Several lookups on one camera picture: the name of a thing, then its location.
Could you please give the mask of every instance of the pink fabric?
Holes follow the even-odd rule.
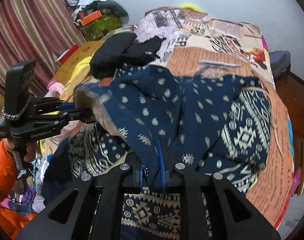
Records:
[[[301,169],[301,167],[299,167],[294,173],[292,187],[291,187],[291,196],[293,196],[295,194],[298,186],[301,183],[301,172],[302,172],[302,169]]]
[[[262,44],[263,44],[263,48],[265,48],[267,50],[267,52],[269,52],[269,49],[268,49],[268,45],[267,43],[265,42],[265,38],[263,35],[261,35],[261,38],[262,38]]]
[[[6,198],[6,199],[4,199],[1,203],[0,203],[0,205],[2,206],[2,207],[5,207],[5,208],[9,208],[9,206],[8,206],[8,202],[9,202],[10,200],[8,199],[8,198]]]
[[[57,82],[57,81],[52,81],[47,85],[48,92],[45,95],[45,97],[60,97],[61,94],[63,94],[65,87]]]

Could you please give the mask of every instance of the purple fabric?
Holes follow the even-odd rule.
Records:
[[[269,49],[268,49],[268,45],[265,41],[265,38],[263,35],[261,35],[261,38],[262,38],[262,44],[263,44],[263,48],[265,48],[268,52],[269,52]]]
[[[22,206],[29,206],[35,197],[35,191],[29,185],[25,185],[24,194],[20,195],[20,203]]]

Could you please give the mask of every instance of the human hand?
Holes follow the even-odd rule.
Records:
[[[15,143],[12,139],[4,139],[4,147],[8,152],[13,153],[13,149],[15,148]],[[37,149],[36,142],[26,144],[27,154],[24,156],[24,160],[27,163],[34,161],[36,149]]]

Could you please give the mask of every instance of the metal screw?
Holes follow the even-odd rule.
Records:
[[[126,171],[130,168],[130,165],[128,165],[127,163],[123,163],[119,166],[119,168],[123,171]]]
[[[88,181],[91,178],[91,174],[85,173],[81,176],[82,181]]]
[[[213,177],[214,177],[215,179],[223,179],[222,173],[219,173],[219,172],[214,173],[214,174],[213,174]]]
[[[175,167],[178,169],[178,170],[183,170],[185,168],[185,165],[183,163],[177,163],[175,164]]]

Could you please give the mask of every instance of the bed sheet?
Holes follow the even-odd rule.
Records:
[[[271,99],[277,138],[271,136],[266,168],[260,172],[247,198],[277,228],[290,198],[293,156],[289,115],[276,93],[270,60],[260,29],[250,23],[216,19],[203,12],[162,7],[145,14],[135,30],[139,42],[155,35],[166,37],[158,51],[162,65],[174,76],[218,78],[226,74],[257,76]],[[277,149],[276,139],[284,153]]]

